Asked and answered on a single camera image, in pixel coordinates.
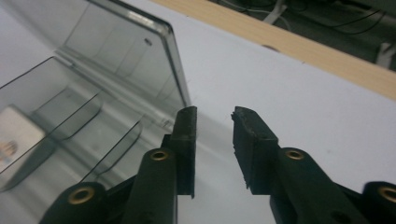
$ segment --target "white table surface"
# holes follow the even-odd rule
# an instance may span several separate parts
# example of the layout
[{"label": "white table surface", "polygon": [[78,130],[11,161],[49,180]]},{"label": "white table surface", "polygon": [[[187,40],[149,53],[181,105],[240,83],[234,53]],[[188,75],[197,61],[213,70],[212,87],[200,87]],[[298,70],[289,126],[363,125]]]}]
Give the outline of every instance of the white table surface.
[{"label": "white table surface", "polygon": [[[149,1],[127,2],[173,25],[199,110],[196,196],[179,197],[179,223],[275,223],[269,198],[250,194],[233,154],[236,105],[257,111],[282,147],[308,152],[334,182],[356,191],[396,183],[396,102]],[[3,8],[0,28],[0,86],[52,55]],[[0,203],[0,223],[17,216],[5,210]]]}]

